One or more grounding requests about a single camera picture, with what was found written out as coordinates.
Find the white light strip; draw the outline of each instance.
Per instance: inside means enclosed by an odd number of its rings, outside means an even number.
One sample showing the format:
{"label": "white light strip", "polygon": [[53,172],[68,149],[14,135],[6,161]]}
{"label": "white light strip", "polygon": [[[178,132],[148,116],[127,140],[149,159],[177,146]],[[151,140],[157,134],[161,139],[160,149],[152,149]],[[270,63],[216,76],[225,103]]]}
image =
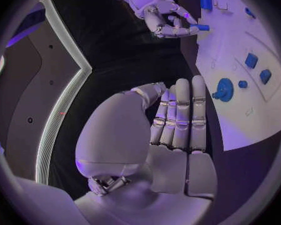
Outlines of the white light strip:
{"label": "white light strip", "polygon": [[54,105],[49,118],[47,119],[38,145],[35,164],[35,181],[37,183],[47,185],[53,147],[58,131],[65,117],[63,115],[61,116],[60,112],[62,111],[63,113],[66,113],[68,111],[80,88],[83,86],[88,76],[92,73],[92,67],[79,50],[75,41],[66,29],[63,21],[60,19],[52,0],[41,0],[41,2],[45,6],[46,19],[50,23],[52,29],[68,53],[81,68],[63,90]]}

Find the led light strip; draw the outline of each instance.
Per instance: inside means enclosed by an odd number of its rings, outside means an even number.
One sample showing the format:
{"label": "led light strip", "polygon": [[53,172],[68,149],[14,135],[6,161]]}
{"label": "led light strip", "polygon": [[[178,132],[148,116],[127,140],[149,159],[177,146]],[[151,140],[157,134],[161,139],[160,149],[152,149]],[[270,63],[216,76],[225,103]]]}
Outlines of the led light strip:
{"label": "led light strip", "polygon": [[68,32],[52,0],[41,0],[41,2],[45,6],[45,16],[52,29],[54,30],[68,53],[81,68],[63,90],[62,94],[54,105],[46,122],[38,145],[35,164],[35,181],[37,183],[47,185],[53,147],[58,131],[65,117],[60,116],[60,111],[63,111],[64,113],[68,111],[78,91],[83,86],[89,75],[92,73],[92,67]]}

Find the blue object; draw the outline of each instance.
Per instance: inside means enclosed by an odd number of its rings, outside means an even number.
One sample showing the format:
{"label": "blue object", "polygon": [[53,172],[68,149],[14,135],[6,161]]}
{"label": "blue object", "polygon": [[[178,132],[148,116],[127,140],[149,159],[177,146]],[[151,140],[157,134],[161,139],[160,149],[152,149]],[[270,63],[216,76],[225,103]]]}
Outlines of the blue object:
{"label": "blue object", "polygon": [[261,71],[259,76],[260,76],[262,83],[267,84],[272,76],[272,73],[269,69],[266,69],[266,70]]}
{"label": "blue object", "polygon": [[191,24],[190,27],[198,27],[200,31],[209,31],[210,27],[208,25],[202,25],[202,24]]}
{"label": "blue object", "polygon": [[248,83],[247,81],[239,81],[238,82],[238,86],[241,88],[241,89],[246,89],[248,87]]}
{"label": "blue object", "polygon": [[257,61],[258,61],[258,57],[256,55],[254,55],[253,53],[249,53],[244,63],[249,68],[254,69],[255,66],[256,66]]}
{"label": "blue object", "polygon": [[213,9],[213,1],[212,0],[200,0],[201,3],[201,8],[202,9],[207,9],[207,10],[212,10]]}
{"label": "blue object", "polygon": [[256,19],[256,16],[249,10],[249,8],[244,9],[245,13],[248,14],[250,17]]}
{"label": "blue object", "polygon": [[229,78],[222,78],[217,85],[216,92],[212,94],[214,99],[220,99],[222,102],[229,102],[234,93],[233,83]]}

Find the white pegboard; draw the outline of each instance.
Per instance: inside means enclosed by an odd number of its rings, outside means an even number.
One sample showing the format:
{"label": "white pegboard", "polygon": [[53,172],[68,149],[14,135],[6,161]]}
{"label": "white pegboard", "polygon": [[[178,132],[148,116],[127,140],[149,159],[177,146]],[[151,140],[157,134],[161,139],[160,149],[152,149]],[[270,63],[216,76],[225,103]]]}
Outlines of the white pegboard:
{"label": "white pegboard", "polygon": [[[262,23],[245,13],[241,0],[213,0],[212,11],[201,10],[199,24],[209,25],[200,32],[196,65],[210,94],[222,78],[229,78],[234,95],[229,102],[213,99],[223,138],[224,150],[249,146],[281,130],[281,65],[275,46]],[[248,53],[258,57],[254,69],[245,65]],[[272,76],[264,85],[260,72]],[[248,88],[238,87],[240,80]]]}

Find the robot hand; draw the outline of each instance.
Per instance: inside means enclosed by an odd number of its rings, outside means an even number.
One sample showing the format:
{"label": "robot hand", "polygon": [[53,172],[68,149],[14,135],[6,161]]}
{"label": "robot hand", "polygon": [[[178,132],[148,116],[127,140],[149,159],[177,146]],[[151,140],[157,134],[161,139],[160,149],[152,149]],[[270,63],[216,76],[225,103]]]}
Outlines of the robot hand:
{"label": "robot hand", "polygon": [[[197,21],[182,6],[174,0],[124,0],[129,3],[135,15],[144,19],[147,27],[158,38],[181,38],[197,34],[199,31]],[[169,16],[168,19],[174,26],[167,24],[162,14],[176,13],[189,23],[189,27],[182,27],[181,20],[176,16]]]}
{"label": "robot hand", "polygon": [[[195,76],[192,80],[194,100],[193,121],[200,117],[205,119],[205,83],[201,76]],[[145,110],[151,106],[160,96],[162,99],[153,125],[146,118]],[[200,98],[200,109],[195,109],[195,104]],[[128,181],[126,176],[138,172],[145,163],[149,164],[153,173],[157,174],[157,183],[153,185],[153,191],[176,191],[185,184],[186,158],[185,152],[189,151],[189,116],[190,116],[190,86],[186,79],[179,79],[170,90],[166,89],[162,82],[142,85],[117,93],[104,101],[90,116],[85,124],[76,145],[76,166],[80,173],[88,178],[90,189],[97,195],[105,195],[122,187]],[[196,123],[192,123],[191,131],[194,137],[199,139],[195,147],[204,151],[206,126],[199,126],[199,134],[195,131]],[[168,146],[162,155],[151,154],[150,147],[159,147],[151,144],[163,144]],[[162,174],[163,178],[174,181],[169,189],[164,186],[162,179],[158,179],[156,159],[150,162],[150,158],[167,160],[169,157],[177,157],[181,162],[180,171],[171,171],[179,174],[181,179],[170,179],[171,175]]]}

